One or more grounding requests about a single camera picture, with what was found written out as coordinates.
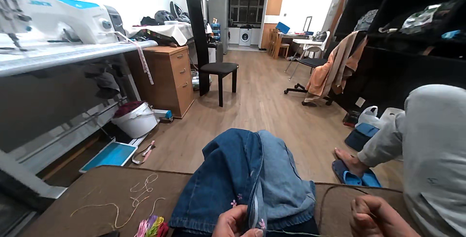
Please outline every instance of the hand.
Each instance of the hand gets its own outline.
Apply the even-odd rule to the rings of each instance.
[[[420,237],[383,198],[358,196],[351,202],[351,211],[355,237]]]
[[[239,237],[241,225],[246,220],[247,205],[238,205],[220,214],[212,237]],[[261,229],[250,229],[242,237],[262,237]]]

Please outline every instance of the denim jeans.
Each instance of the denim jeans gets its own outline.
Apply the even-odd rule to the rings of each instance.
[[[229,129],[202,150],[169,226],[213,232],[218,216],[233,204],[248,205],[248,227],[282,229],[312,218],[314,183],[301,180],[283,140],[268,131]]]

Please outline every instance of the person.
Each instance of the person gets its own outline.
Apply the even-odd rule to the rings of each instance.
[[[247,205],[237,205],[220,214],[212,237],[262,237],[264,232],[261,229],[249,229],[241,235],[242,226],[246,223],[247,211]]]
[[[335,149],[361,177],[403,155],[404,197],[426,236],[466,236],[466,90],[426,85],[409,94],[405,112],[387,123],[356,157]],[[361,196],[351,204],[355,236],[418,236],[382,198]]]

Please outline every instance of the brown sofa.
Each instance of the brown sofa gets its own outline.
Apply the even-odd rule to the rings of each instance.
[[[149,169],[122,168],[115,166],[100,166],[88,171],[63,193],[30,227],[23,237],[96,237],[113,230],[117,209],[113,205],[104,207],[88,207],[73,211],[91,204],[115,203],[119,206],[119,216],[116,223],[121,226],[133,212],[130,197],[137,197],[142,193],[130,192],[144,186],[145,179],[153,173],[158,174],[157,180],[149,184],[153,191],[145,193],[149,196],[141,203],[131,220],[119,228],[121,237],[133,237],[143,219],[147,219],[155,199],[157,201],[154,214],[163,216],[168,222],[179,195],[188,182],[191,174],[166,171],[152,171]],[[399,191],[386,188],[360,187],[363,191],[383,197],[390,203],[411,226],[414,226],[408,214],[403,195]],[[351,215],[350,201],[363,193],[345,185],[332,183],[316,183],[316,222],[321,235],[333,237],[351,236],[349,217]]]

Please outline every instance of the white cabinet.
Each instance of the white cabinet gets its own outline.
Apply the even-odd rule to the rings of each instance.
[[[260,28],[253,28],[251,32],[251,45],[259,45],[260,41]]]
[[[229,27],[230,31],[230,44],[239,44],[240,43],[240,28],[239,27]]]

